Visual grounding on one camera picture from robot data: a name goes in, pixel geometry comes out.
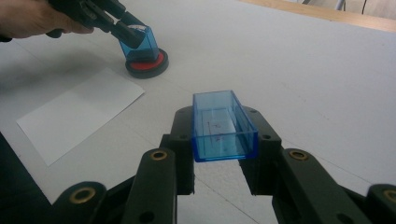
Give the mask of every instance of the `white paper sheet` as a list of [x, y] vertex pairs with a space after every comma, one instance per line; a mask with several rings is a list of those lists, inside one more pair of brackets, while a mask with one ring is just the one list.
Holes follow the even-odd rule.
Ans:
[[105, 69], [17, 122], [47, 165], [96, 132], [143, 89]]

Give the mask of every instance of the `human hand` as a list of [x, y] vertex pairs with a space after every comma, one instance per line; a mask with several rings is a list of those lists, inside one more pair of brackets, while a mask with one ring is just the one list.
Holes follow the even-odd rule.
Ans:
[[93, 32], [93, 28], [87, 28], [53, 9], [46, 0], [0, 0], [1, 36], [25, 38], [54, 29], [62, 29], [64, 33]]

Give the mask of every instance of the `transparent blue box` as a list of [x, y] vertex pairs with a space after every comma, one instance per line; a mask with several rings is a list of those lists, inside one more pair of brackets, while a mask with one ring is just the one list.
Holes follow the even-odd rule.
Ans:
[[160, 50], [155, 41], [154, 34], [149, 26], [130, 25], [130, 29], [135, 29], [138, 32], [146, 34], [142, 43], [136, 49], [131, 49], [120, 41], [122, 52], [125, 55], [127, 62], [154, 62], [158, 58]]
[[192, 148], [196, 161], [257, 156], [258, 131], [233, 91], [193, 95]]

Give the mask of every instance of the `red disk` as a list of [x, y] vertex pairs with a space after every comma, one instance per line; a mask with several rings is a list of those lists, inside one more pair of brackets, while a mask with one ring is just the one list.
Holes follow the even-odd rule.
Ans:
[[126, 62], [125, 66], [133, 77], [149, 78], [156, 77], [168, 67], [168, 55], [162, 49], [155, 62]]

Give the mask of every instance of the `white tabletop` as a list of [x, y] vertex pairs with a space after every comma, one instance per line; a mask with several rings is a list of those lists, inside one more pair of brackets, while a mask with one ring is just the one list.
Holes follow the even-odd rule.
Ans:
[[[100, 30], [0, 44], [0, 130], [51, 202], [81, 181], [112, 188], [131, 177], [193, 93], [221, 90], [339, 184], [361, 194], [396, 184], [396, 34], [235, 0], [121, 2], [168, 53], [160, 76], [129, 77], [119, 42]], [[81, 71], [106, 68], [145, 94], [47, 166], [16, 120], [86, 80]], [[271, 199], [249, 195], [237, 161], [195, 164], [195, 174], [196, 194], [178, 197], [179, 223], [275, 222]]]

